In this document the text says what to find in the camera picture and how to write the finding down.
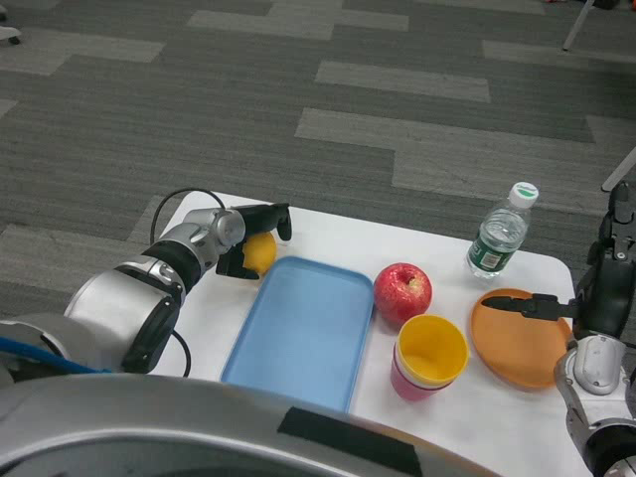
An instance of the cup rim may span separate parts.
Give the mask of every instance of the cup rim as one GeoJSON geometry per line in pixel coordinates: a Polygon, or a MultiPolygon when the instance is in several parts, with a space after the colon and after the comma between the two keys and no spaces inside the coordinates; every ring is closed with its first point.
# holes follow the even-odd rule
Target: cup rim
{"type": "Polygon", "coordinates": [[[443,316],[439,316],[439,315],[426,315],[426,314],[421,314],[421,315],[415,315],[412,318],[408,319],[400,328],[399,333],[397,334],[397,342],[396,342],[396,348],[397,348],[397,354],[399,356],[399,360],[400,362],[403,364],[403,366],[405,367],[405,369],[408,371],[408,373],[414,377],[418,376],[417,372],[408,364],[408,362],[404,359],[403,354],[401,352],[401,346],[399,345],[400,343],[400,339],[402,336],[402,332],[404,331],[404,329],[406,329],[406,327],[408,326],[409,323],[412,323],[416,320],[421,320],[421,319],[426,319],[426,320],[435,320],[435,321],[442,321],[448,325],[450,325],[452,328],[455,329],[455,331],[457,333],[459,333],[459,336],[461,336],[462,338],[462,349],[464,351],[464,362],[462,363],[461,367],[459,368],[459,370],[457,371],[457,373],[455,373],[454,375],[449,376],[446,379],[443,380],[435,380],[435,379],[430,379],[430,378],[426,378],[425,380],[422,381],[426,381],[428,383],[431,383],[432,385],[439,385],[439,386],[443,386],[444,384],[449,384],[451,382],[453,382],[459,375],[461,375],[464,370],[466,369],[466,366],[468,365],[468,359],[470,358],[470,353],[469,353],[469,349],[468,349],[468,341],[466,340],[466,336],[461,332],[461,330],[450,320],[447,320],[446,318],[444,318],[443,316]]]}
{"type": "Polygon", "coordinates": [[[400,358],[400,356],[398,354],[397,346],[394,346],[394,360],[396,362],[396,368],[397,368],[397,371],[399,372],[399,374],[405,380],[407,380],[409,383],[414,385],[419,390],[425,390],[425,391],[442,390],[442,389],[446,388],[447,386],[450,386],[453,383],[452,381],[449,381],[449,382],[444,383],[443,385],[430,385],[430,387],[428,385],[426,385],[425,383],[419,383],[413,376],[410,375],[410,373],[406,369],[404,369],[402,367],[403,364],[402,364],[401,358],[400,358]]]}

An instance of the yellow lemon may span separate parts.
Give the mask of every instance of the yellow lemon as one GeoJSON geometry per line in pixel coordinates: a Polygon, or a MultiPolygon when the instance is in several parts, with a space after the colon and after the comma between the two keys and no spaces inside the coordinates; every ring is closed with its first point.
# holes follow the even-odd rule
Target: yellow lemon
{"type": "Polygon", "coordinates": [[[270,232],[257,234],[247,239],[242,246],[245,259],[242,266],[263,276],[276,260],[276,242],[270,232]]]}

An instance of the light blue plastic tray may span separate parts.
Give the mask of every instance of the light blue plastic tray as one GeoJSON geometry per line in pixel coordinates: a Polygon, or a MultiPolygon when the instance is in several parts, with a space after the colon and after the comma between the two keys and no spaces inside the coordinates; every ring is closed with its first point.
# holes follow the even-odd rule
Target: light blue plastic tray
{"type": "Polygon", "coordinates": [[[221,381],[347,411],[373,305],[366,276],[282,258],[258,292],[221,381]]]}

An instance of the orange plate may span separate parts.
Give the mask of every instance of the orange plate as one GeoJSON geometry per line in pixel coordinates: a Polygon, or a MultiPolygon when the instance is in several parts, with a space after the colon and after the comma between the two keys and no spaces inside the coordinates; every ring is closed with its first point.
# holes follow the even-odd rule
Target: orange plate
{"type": "Polygon", "coordinates": [[[482,296],[470,318],[470,336],[477,353],[495,374],[513,385],[541,390],[555,385],[553,370],[565,353],[570,334],[563,318],[558,321],[524,318],[483,306],[491,296],[530,298],[515,288],[493,290],[482,296]]]}

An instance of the gray carpet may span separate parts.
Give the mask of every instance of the gray carpet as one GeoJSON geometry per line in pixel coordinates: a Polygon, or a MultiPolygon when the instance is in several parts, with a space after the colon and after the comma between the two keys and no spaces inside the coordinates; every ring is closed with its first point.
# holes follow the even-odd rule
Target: gray carpet
{"type": "Polygon", "coordinates": [[[524,249],[579,279],[636,145],[626,1],[569,55],[578,2],[3,3],[24,36],[0,45],[0,316],[63,310],[189,185],[471,239],[528,180],[524,249]]]}

